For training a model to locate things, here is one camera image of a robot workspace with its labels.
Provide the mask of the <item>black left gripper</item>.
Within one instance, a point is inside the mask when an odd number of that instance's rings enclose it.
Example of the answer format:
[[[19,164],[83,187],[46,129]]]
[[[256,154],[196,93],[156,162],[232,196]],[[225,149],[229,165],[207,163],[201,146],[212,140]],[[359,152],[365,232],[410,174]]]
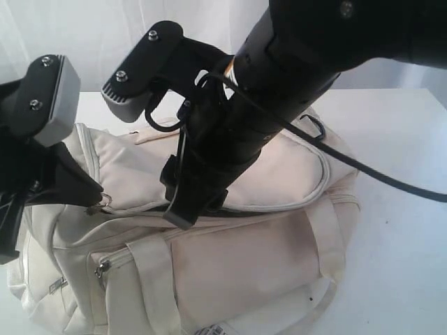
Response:
[[[12,116],[21,80],[1,85],[1,264],[19,257],[16,250],[25,204],[69,204],[91,207],[102,200],[103,188],[71,156],[67,146],[57,143],[41,154],[38,143],[12,132]]]

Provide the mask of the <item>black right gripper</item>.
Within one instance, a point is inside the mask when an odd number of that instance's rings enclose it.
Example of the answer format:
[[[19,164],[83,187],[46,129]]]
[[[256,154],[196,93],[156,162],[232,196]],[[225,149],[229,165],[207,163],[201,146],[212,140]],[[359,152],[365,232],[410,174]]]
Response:
[[[279,67],[267,52],[234,57],[172,56],[163,69],[171,89],[190,100],[177,154],[161,181],[170,201],[163,218],[192,228],[201,214],[219,210],[228,187],[259,157],[279,132],[270,116],[272,84]]]

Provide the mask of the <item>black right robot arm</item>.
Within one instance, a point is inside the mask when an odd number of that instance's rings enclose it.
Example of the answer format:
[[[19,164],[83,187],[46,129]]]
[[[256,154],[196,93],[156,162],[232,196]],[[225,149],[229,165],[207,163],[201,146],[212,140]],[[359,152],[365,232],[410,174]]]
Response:
[[[189,229],[341,73],[375,58],[446,67],[445,1],[271,1],[230,61],[198,82],[161,181]]]

